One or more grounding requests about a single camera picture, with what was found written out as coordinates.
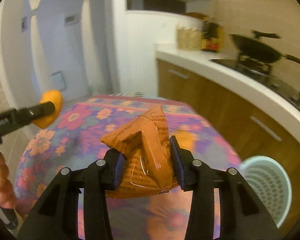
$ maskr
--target orange snack bag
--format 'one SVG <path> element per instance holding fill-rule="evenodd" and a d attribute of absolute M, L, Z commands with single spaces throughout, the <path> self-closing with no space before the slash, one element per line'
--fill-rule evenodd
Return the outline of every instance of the orange snack bag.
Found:
<path fill-rule="evenodd" d="M 178 185 L 170 155 L 168 126 L 160 105 L 104 135 L 100 141 L 127 159 L 119 188 L 108 191 L 107 196 L 150 196 Z"/>

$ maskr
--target white curtain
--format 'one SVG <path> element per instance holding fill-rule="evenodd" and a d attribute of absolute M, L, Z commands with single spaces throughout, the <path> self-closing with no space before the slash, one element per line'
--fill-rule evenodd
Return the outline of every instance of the white curtain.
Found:
<path fill-rule="evenodd" d="M 44 55 L 42 42 L 39 34 L 37 12 L 41 0 L 29 0 L 32 17 L 31 17 L 31 52 L 35 74 L 38 80 L 41 93 L 53 89 L 50 80 L 50 71 L 47 60 Z"/>
<path fill-rule="evenodd" d="M 98 58 L 98 48 L 93 36 L 90 0 L 83 0 L 81 11 L 81 35 L 89 88 L 93 94 L 103 93 L 106 90 L 106 82 Z"/>

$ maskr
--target beige tiled wall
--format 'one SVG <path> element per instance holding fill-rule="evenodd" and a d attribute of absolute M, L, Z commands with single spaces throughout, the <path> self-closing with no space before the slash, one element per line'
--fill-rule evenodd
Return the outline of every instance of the beige tiled wall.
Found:
<path fill-rule="evenodd" d="M 9 108 L 9 104 L 0 81 L 0 112 Z M 28 142 L 29 139 L 25 136 L 22 130 L 17 130 L 3 137 L 3 144 L 0 145 L 0 151 L 4 155 L 9 166 L 10 180 L 12 183 L 19 161 Z"/>
<path fill-rule="evenodd" d="M 282 39 L 261 38 L 282 54 L 300 58 L 300 5 L 296 0 L 216 0 L 216 17 L 224 25 L 225 52 L 235 57 L 237 50 L 228 34 L 252 37 L 251 30 L 278 33 Z M 281 59 L 274 74 L 300 89 L 300 65 Z"/>

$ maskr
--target orange foam tip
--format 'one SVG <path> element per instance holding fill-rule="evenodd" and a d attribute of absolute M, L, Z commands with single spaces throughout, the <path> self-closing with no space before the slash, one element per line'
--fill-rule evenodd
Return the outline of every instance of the orange foam tip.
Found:
<path fill-rule="evenodd" d="M 45 92 L 42 95 L 42 99 L 39 102 L 39 104 L 52 102 L 54 104 L 55 110 L 52 114 L 38 118 L 36 120 L 33 120 L 32 122 L 38 126 L 41 129 L 47 128 L 49 125 L 51 125 L 59 116 L 59 113 L 62 109 L 62 94 L 60 91 L 57 90 L 50 90 Z"/>

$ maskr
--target floral tablecloth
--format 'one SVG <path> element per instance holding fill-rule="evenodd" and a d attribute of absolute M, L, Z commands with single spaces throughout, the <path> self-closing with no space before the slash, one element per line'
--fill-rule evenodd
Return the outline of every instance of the floral tablecloth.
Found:
<path fill-rule="evenodd" d="M 161 104 L 169 134 L 187 131 L 194 138 L 196 159 L 210 167 L 238 168 L 240 159 L 229 144 L 186 104 L 170 100 L 98 96 L 63 111 L 48 129 L 40 130 L 24 152 L 16 173 L 17 211 L 25 217 L 47 185 L 63 167 L 86 168 L 103 158 L 108 147 L 100 137 L 134 119 L 154 104 Z M 116 240 L 181 240 L 185 237 L 192 192 L 180 187 L 169 193 L 134 199 L 107 198 L 112 233 Z M 215 192 L 214 237 L 220 233 L 220 208 Z M 79 200 L 79 237 L 84 239 L 83 203 Z"/>

